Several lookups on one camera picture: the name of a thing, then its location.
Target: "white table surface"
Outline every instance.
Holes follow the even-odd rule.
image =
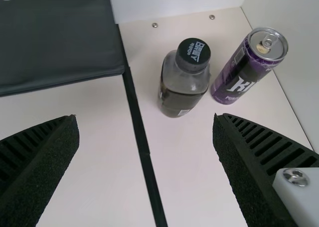
[[[210,14],[216,19],[210,20]],[[158,28],[152,28],[153,22]],[[215,113],[238,115],[310,148],[274,73],[230,106],[206,93],[187,115],[169,118],[156,105],[162,61],[186,38],[198,37],[210,46],[211,83],[214,81],[251,31],[241,8],[135,21],[121,24],[120,30],[168,225],[246,226],[212,145],[213,117]]]
[[[37,227],[154,227],[122,76],[0,98],[0,139],[75,114],[80,146]]]

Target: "black bottle cap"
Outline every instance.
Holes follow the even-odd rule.
[[[203,71],[210,59],[209,46],[197,38],[183,40],[176,53],[176,63],[180,69],[189,73]]]

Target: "energy drink can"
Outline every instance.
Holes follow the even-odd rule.
[[[213,98],[225,105],[238,100],[275,68],[288,52],[285,37],[269,27],[253,29],[212,84]]]

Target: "white wall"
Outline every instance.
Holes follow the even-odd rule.
[[[319,0],[245,0],[242,8],[253,28],[270,26],[287,38],[287,57],[275,73],[319,152]]]
[[[244,0],[111,0],[116,23],[239,7]]]

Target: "black fabric panel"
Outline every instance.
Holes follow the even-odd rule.
[[[0,96],[124,71],[110,0],[0,0]]]

